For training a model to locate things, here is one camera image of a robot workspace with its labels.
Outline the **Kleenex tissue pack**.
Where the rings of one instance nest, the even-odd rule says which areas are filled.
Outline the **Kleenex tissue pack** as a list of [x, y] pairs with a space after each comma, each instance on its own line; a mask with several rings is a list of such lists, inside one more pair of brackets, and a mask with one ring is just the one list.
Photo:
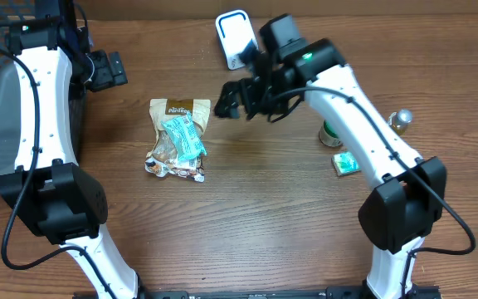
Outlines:
[[332, 163], [338, 176], [359, 172], [360, 166], [350, 152], [337, 153], [332, 157]]

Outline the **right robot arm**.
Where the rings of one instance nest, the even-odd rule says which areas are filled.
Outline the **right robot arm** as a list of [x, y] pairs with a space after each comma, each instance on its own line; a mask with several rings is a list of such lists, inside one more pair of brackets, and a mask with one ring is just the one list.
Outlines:
[[247, 13], [235, 10], [219, 15], [215, 27], [229, 68], [251, 72], [223, 86], [215, 115], [278, 121], [306, 103], [354, 156], [370, 188], [358, 220], [373, 245], [371, 269], [360, 285], [328, 287], [321, 296], [438, 298], [439, 288], [418, 286], [412, 270], [441, 218], [445, 165], [410, 147], [378, 113], [332, 41], [307, 41], [291, 15], [254, 31]]

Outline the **yellow Vim liquid bottle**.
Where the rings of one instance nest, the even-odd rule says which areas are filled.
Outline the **yellow Vim liquid bottle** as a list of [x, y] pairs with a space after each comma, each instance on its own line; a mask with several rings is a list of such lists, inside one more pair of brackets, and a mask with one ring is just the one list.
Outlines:
[[388, 118], [388, 125], [398, 135], [403, 135], [411, 123], [412, 112], [408, 109], [393, 112]]

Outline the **green lid white jar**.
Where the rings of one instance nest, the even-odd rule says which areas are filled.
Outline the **green lid white jar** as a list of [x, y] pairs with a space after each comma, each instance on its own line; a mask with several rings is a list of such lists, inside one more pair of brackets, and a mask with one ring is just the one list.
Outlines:
[[333, 148], [343, 145], [338, 135], [334, 132], [326, 120], [319, 129], [319, 140], [322, 144]]

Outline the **beige Pantree snack pouch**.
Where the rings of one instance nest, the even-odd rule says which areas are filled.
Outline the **beige Pantree snack pouch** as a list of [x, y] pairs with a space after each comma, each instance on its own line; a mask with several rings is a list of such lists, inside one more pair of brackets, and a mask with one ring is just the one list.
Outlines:
[[149, 102], [149, 115], [153, 122], [156, 142], [146, 154], [145, 170], [160, 178], [175, 175], [202, 183], [205, 180], [202, 158], [206, 155], [201, 154], [196, 159], [178, 161], [177, 150], [161, 122], [190, 112], [202, 140], [209, 121], [210, 108], [211, 101], [207, 99], [152, 99]]

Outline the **teal snack packet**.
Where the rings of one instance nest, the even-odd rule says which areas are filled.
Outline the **teal snack packet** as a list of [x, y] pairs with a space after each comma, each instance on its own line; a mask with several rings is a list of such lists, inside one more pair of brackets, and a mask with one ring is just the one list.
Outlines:
[[196, 159], [201, 154], [207, 154], [190, 112], [162, 121], [161, 125], [177, 150], [178, 161]]

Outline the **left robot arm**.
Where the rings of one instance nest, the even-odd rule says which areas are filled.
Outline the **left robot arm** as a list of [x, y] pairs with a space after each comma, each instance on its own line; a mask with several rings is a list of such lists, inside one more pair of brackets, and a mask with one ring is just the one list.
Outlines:
[[118, 53], [93, 51], [82, 9], [72, 1], [38, 1], [31, 21], [14, 22], [8, 55], [20, 83], [20, 144], [15, 169], [0, 175], [11, 220], [68, 253], [98, 298], [142, 298], [139, 275], [122, 258], [106, 226], [102, 185], [76, 158], [71, 106], [87, 92], [127, 82]]

